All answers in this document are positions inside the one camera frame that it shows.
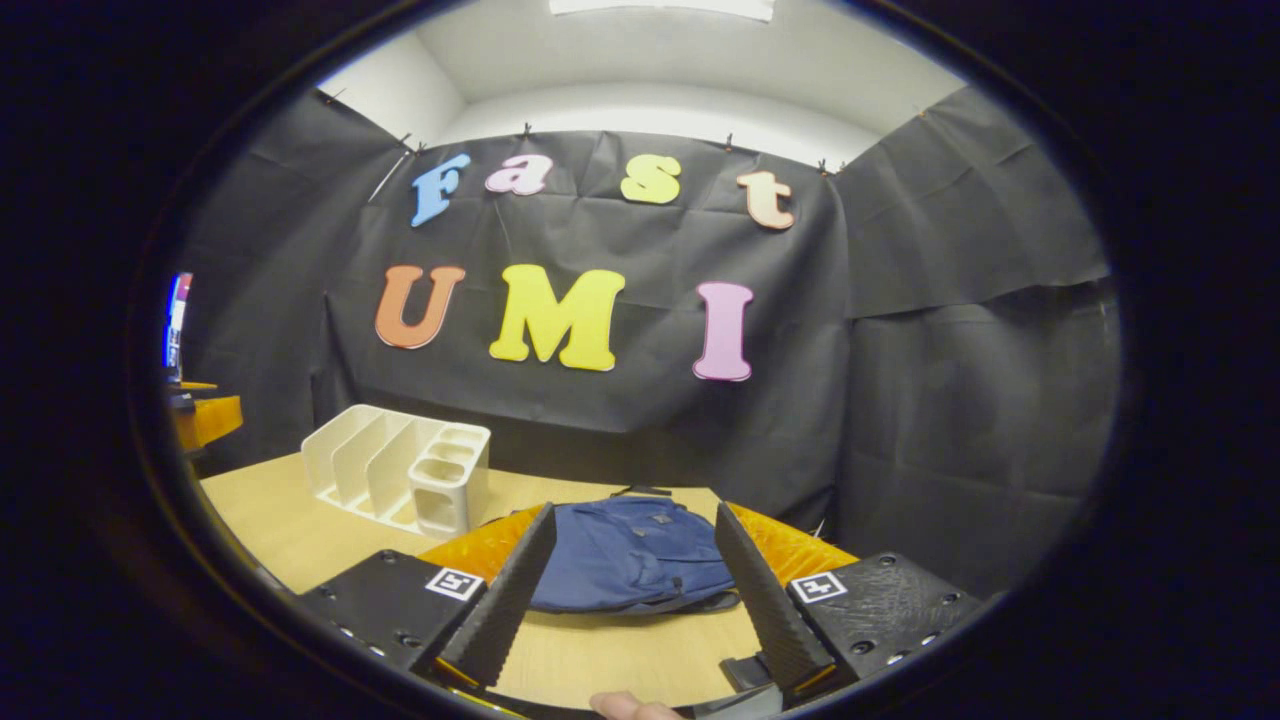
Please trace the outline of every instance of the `blue letter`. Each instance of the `blue letter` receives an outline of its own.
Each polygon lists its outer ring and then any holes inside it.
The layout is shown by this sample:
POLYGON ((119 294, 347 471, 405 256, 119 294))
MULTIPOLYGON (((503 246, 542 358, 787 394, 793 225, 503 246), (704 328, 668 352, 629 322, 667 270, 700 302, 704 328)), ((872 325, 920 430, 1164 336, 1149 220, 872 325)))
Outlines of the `blue letter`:
POLYGON ((413 187, 417 188, 417 215, 413 215, 411 227, 421 225, 449 206, 444 195, 458 188, 458 170, 470 164, 471 156, 466 152, 454 155, 443 165, 431 168, 413 181, 413 187))

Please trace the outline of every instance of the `white wall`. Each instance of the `white wall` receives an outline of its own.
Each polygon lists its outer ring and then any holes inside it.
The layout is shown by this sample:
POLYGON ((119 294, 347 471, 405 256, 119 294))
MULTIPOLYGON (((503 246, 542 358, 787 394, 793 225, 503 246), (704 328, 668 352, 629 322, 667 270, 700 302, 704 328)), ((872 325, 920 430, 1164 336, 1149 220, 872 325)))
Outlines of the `white wall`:
POLYGON ((733 133, 739 147, 814 167, 826 159, 832 169, 881 140, 879 133, 765 97, 680 85, 609 83, 536 90, 468 105, 433 145, 518 135, 526 122, 534 132, 630 131, 714 142, 733 133))
POLYGON ((381 45, 320 83, 338 101, 406 142, 438 145, 436 137, 466 102, 416 33, 381 45))

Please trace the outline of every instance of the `black fabric backdrop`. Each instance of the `black fabric backdrop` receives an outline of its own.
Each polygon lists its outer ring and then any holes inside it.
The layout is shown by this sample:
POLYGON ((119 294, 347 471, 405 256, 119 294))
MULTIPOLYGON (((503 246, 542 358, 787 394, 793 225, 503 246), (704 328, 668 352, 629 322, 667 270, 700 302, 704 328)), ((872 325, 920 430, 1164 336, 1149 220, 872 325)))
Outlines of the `black fabric backdrop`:
MULTIPOLYGON (((241 395, 244 413, 210 446, 212 471, 294 452, 369 402, 489 427, 494 468, 709 486, 803 528, 826 516, 855 553, 893 548, 987 594, 1056 537, 1110 428, 1117 337, 1098 238, 1030 138, 968 90, 832 177, 637 133, 406 155, 308 96, 256 138, 189 236, 186 374, 241 395), (410 227, 413 178, 458 152, 471 165, 451 206, 410 227), (554 160, 548 187, 486 191, 521 154, 554 160), (622 197, 639 154, 680 160, 675 201, 622 197), (791 186, 794 227, 746 214, 736 177, 754 170, 791 186), (558 297, 590 269, 625 275, 613 370, 489 356, 502 270, 518 263, 544 266, 558 297), (417 350, 374 331, 398 264, 466 270, 417 350), (692 374, 707 281, 755 295, 746 382, 692 374)), ((406 322, 429 293, 425 278, 415 284, 406 322)))

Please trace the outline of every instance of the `wooden table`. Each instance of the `wooden table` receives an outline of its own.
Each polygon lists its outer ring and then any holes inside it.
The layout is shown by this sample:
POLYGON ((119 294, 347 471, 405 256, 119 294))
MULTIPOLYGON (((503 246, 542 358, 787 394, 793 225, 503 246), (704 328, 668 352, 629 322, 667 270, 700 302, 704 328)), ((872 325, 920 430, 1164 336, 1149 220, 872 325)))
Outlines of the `wooden table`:
MULTIPOLYGON (((366 520, 311 496, 300 454, 201 480, 241 542, 282 583, 305 592, 383 548, 419 555, 439 541, 366 520)), ((553 502, 602 500, 622 486, 489 470, 481 521, 553 502)), ((671 488, 673 500, 714 521, 708 488, 671 488)), ((709 615, 603 618, 529 611, 494 692, 547 705, 588 707, 600 691, 692 705, 733 693, 726 657, 759 652, 745 607, 709 615)))

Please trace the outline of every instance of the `white desk organizer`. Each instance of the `white desk organizer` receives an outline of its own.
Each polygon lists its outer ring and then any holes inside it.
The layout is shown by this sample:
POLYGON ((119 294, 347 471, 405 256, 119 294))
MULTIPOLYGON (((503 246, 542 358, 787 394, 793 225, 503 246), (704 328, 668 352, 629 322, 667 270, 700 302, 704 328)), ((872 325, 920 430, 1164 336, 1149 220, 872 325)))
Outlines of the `white desk organizer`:
POLYGON ((434 537, 468 532, 489 489, 489 430, 352 405, 302 441, 311 493, 434 537))

